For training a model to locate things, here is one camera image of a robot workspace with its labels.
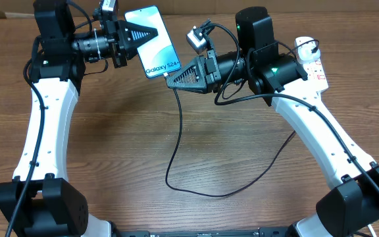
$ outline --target wooden surface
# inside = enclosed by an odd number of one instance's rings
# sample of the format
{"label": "wooden surface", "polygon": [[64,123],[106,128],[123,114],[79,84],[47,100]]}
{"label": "wooden surface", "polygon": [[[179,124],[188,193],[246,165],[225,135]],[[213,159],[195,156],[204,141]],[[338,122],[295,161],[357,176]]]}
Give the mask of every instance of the wooden surface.
{"label": "wooden surface", "polygon": [[[182,64],[195,57],[185,34],[207,16],[166,16]],[[330,83],[323,100],[352,138],[379,162],[379,12],[272,14],[275,38],[320,40]],[[236,33],[234,15],[211,16]],[[34,20],[0,20],[0,182],[11,179],[28,127],[30,89],[22,77],[38,29]],[[218,53],[234,50],[220,30]],[[88,71],[103,68],[89,65]],[[210,194],[233,191],[270,163],[290,134],[262,99],[217,107],[215,95],[180,92],[184,133],[170,183]],[[249,94],[245,88],[241,95]],[[70,183],[89,210],[121,230],[231,230],[282,226],[315,211],[329,191],[296,136],[270,171],[229,198],[176,192],[164,174],[178,134],[178,108],[163,79],[148,80],[138,58],[85,77],[68,143]],[[7,221],[0,212],[0,236]],[[379,235],[379,221],[374,224]]]}

